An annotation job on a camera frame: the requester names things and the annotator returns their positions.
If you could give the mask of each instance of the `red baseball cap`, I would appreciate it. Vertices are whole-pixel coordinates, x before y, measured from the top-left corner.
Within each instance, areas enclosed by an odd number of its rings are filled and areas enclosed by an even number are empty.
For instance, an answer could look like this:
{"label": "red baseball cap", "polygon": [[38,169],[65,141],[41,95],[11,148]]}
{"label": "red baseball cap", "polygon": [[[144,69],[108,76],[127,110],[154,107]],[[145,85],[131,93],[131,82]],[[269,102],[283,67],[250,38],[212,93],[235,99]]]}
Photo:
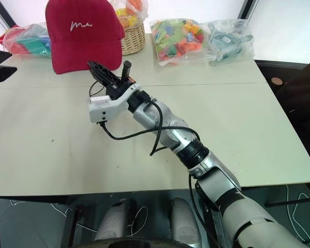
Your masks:
{"label": "red baseball cap", "polygon": [[90,60],[110,70],[120,66],[125,34],[107,0],[49,0],[46,23],[57,74],[89,70]]}

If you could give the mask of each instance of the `white wall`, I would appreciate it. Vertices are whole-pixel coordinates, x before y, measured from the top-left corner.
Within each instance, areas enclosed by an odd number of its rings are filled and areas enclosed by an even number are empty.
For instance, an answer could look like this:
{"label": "white wall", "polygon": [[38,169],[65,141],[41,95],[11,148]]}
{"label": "white wall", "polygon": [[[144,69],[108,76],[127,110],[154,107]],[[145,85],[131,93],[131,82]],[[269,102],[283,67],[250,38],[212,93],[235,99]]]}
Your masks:
{"label": "white wall", "polygon": [[48,0],[0,0],[19,26],[45,21]]}
{"label": "white wall", "polygon": [[198,22],[236,19],[244,0],[148,0],[145,30],[150,33],[149,21],[166,18],[190,18]]}
{"label": "white wall", "polygon": [[250,26],[255,59],[310,63],[310,0],[259,0]]}
{"label": "white wall", "polygon": [[[20,26],[45,21],[48,0],[1,0],[11,17]],[[149,21],[163,18],[191,18],[199,22],[237,18],[243,0],[148,0]]]}

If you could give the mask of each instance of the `colorful plastic toy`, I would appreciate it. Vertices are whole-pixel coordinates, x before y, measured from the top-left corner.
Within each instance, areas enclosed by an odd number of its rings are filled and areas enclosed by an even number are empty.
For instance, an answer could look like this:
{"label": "colorful plastic toy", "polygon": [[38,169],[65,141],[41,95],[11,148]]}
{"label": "colorful plastic toy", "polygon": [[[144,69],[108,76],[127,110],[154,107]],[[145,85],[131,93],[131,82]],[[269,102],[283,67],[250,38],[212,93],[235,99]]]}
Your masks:
{"label": "colorful plastic toy", "polygon": [[0,37],[0,44],[13,55],[51,57],[50,39],[44,24],[15,26]]}
{"label": "colorful plastic toy", "polygon": [[147,0],[110,0],[124,29],[136,28],[148,16]]}
{"label": "colorful plastic toy", "polygon": [[160,65],[188,60],[188,54],[191,52],[199,53],[196,58],[198,60],[207,55],[205,50],[210,49],[204,42],[207,34],[194,20],[157,21],[151,25],[151,30]]}

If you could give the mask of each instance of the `cap brim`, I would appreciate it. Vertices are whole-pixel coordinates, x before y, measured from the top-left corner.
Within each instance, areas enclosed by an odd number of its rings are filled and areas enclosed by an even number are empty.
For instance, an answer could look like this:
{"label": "cap brim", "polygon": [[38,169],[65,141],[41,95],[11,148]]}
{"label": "cap brim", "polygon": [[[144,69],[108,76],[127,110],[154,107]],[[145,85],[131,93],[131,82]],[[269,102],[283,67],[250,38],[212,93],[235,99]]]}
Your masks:
{"label": "cap brim", "polygon": [[52,42],[52,64],[57,74],[88,70],[87,62],[95,61],[110,70],[116,70],[122,62],[120,40],[110,42]]}

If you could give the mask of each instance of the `white table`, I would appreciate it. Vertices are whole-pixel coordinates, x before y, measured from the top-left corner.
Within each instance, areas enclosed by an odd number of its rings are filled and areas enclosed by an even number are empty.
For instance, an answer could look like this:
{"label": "white table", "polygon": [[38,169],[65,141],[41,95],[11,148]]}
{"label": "white table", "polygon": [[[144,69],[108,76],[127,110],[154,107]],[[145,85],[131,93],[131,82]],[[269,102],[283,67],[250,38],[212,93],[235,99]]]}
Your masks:
{"label": "white table", "polygon": [[[160,68],[147,53],[150,43],[127,56],[130,75],[185,119],[243,187],[310,182],[310,158],[252,60]],[[153,134],[114,141],[90,123],[89,72],[55,75],[41,58],[4,64],[18,70],[0,83],[0,196],[188,187],[169,150],[149,156]],[[107,126],[117,136],[143,129],[129,112]]]}

